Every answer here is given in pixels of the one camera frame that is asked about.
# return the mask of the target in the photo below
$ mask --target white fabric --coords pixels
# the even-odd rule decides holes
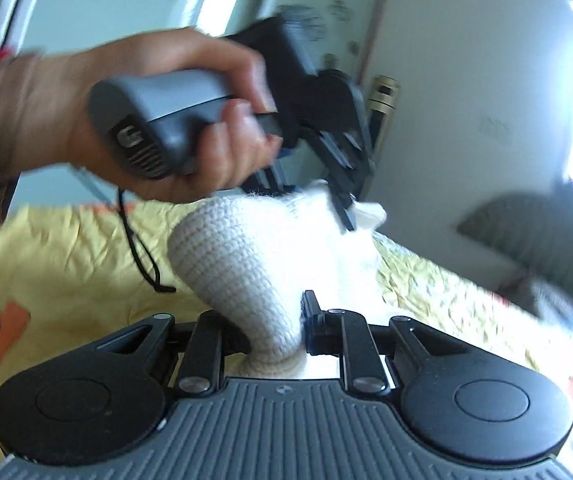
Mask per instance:
[[[304,351],[300,302],[307,289],[323,310],[345,308],[388,323],[394,313],[376,282],[372,240],[386,214],[373,203],[353,209],[358,228],[348,232],[318,181],[284,198],[215,198],[173,230],[168,253],[177,277],[249,337],[252,352],[237,374],[337,377],[336,358]]]

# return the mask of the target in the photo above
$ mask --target human hand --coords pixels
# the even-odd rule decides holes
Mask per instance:
[[[148,76],[187,68],[224,73],[238,98],[226,105],[221,122],[208,126],[199,137],[195,174],[137,178],[118,165],[94,131],[87,114],[89,91],[113,75]],[[19,110],[9,114],[4,105]],[[0,163],[4,160],[0,177],[64,162],[84,167],[145,200],[193,202],[239,186],[273,161],[281,139],[265,137],[253,117],[254,112],[273,111],[275,103],[258,53],[188,28],[138,34],[34,62],[20,58],[0,76],[0,152],[8,152],[0,155]],[[9,116],[20,118],[15,128],[1,119]]]

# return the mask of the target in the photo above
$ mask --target yellow bedsheet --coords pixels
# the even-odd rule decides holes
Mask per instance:
[[[0,358],[0,384],[24,368],[156,312],[170,312],[179,322],[195,320],[206,307],[172,276],[164,253],[170,229],[197,206],[144,203],[130,214],[160,264],[163,283],[178,287],[177,294],[169,295],[155,293],[142,280],[119,218],[110,212],[25,208],[9,219],[0,228],[0,311],[15,302],[30,313],[30,321]],[[378,280],[391,306],[536,368],[573,390],[568,335],[540,326],[385,237],[377,235],[375,243],[383,256]],[[573,469],[573,450],[565,453],[561,458]]]

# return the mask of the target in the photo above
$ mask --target knitted fabric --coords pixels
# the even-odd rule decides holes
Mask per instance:
[[[358,228],[346,231],[328,187],[315,182],[284,198],[225,196],[186,216],[169,238],[177,277],[249,337],[252,351],[237,375],[336,377],[336,358],[305,353],[301,296],[314,290],[321,308],[345,308],[388,322],[375,275],[378,204],[356,203]]]

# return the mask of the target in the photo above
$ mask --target silver screw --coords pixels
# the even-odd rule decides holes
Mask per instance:
[[[387,385],[377,377],[358,377],[353,379],[353,387],[364,394],[377,394]]]
[[[211,387],[211,383],[204,377],[185,377],[180,380],[178,387],[188,394],[202,394]]]

